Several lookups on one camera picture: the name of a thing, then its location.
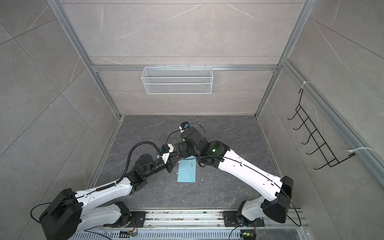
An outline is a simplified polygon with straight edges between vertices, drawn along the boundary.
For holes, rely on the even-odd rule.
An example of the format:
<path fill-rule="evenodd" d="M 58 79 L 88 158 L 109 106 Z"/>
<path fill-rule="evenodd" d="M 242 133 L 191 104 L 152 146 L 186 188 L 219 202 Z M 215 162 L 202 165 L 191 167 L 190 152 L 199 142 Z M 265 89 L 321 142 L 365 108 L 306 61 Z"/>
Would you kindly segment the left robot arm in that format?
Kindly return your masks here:
<path fill-rule="evenodd" d="M 78 192 L 70 188 L 59 192 L 39 217 L 45 237 L 48 240 L 67 240 L 77 232 L 98 226 L 128 225 L 131 213 L 123 202 L 107 207 L 104 204 L 140 190 L 147 183 L 147 177 L 162 169 L 171 172 L 178 161 L 171 154 L 164 154 L 156 161 L 145 154 L 121 180 Z"/>

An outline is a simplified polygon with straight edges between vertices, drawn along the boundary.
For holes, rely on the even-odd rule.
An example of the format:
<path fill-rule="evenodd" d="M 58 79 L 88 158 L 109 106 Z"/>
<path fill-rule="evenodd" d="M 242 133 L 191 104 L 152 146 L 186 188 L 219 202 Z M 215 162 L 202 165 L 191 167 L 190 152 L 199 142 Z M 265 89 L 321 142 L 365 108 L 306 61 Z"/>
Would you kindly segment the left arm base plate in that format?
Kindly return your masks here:
<path fill-rule="evenodd" d="M 122 221 L 118 224 L 121 228 L 143 228 L 147 212 L 145 211 L 133 211 L 130 214 L 123 214 Z"/>

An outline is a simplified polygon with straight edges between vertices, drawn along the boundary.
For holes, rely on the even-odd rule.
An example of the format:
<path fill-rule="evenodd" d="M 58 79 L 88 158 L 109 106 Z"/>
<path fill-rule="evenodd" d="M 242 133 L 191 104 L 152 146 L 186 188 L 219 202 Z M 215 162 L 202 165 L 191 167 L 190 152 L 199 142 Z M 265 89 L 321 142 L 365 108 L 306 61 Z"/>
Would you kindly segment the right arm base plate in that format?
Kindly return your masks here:
<path fill-rule="evenodd" d="M 254 221 L 247 220 L 242 216 L 237 216 L 237 211 L 223 211 L 225 227 L 264 227 L 264 219 L 257 218 Z"/>

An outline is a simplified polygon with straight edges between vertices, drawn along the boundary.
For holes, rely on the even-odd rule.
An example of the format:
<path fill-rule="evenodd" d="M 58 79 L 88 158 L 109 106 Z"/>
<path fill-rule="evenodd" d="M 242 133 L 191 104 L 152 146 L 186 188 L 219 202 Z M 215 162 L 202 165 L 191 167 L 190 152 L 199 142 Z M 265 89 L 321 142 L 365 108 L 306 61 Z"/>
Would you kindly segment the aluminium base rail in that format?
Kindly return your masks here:
<path fill-rule="evenodd" d="M 268 217 L 243 226 L 230 210 L 137 210 L 136 225 L 95 228 L 73 240 L 312 240 L 301 210 L 289 210 L 284 224 Z"/>

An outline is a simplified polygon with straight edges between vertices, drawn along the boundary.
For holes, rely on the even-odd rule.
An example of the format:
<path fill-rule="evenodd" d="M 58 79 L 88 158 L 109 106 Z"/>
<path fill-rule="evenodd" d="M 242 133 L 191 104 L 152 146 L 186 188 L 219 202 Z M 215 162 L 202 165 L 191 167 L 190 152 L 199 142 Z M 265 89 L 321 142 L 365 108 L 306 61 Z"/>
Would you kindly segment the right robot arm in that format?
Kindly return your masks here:
<path fill-rule="evenodd" d="M 194 157 L 200 167 L 211 166 L 229 173 L 261 194 L 259 198 L 240 204 L 236 219 L 241 225 L 249 225 L 263 217 L 281 224 L 286 222 L 292 206 L 293 179 L 259 169 L 220 141 L 208 142 L 187 122 L 181 123 L 180 132 L 182 142 L 170 150 L 170 161 Z"/>

